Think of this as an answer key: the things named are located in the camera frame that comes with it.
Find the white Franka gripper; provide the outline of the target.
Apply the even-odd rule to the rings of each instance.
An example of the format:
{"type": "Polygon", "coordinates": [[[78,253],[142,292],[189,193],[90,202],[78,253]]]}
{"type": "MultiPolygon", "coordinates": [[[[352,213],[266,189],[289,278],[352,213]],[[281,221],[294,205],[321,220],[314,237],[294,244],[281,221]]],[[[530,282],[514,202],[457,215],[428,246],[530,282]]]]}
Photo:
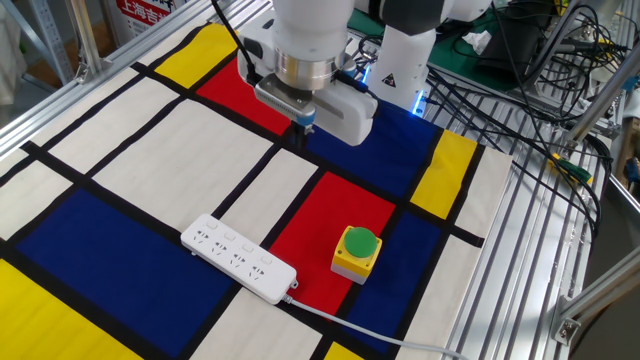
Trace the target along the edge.
{"type": "Polygon", "coordinates": [[[361,144],[378,101],[338,78],[353,78],[353,59],[341,52],[326,61],[298,60],[278,49],[274,34],[273,19],[254,20],[240,32],[249,58],[239,60],[238,73],[259,101],[293,122],[291,144],[304,149],[315,126],[350,146],[361,144]]]}

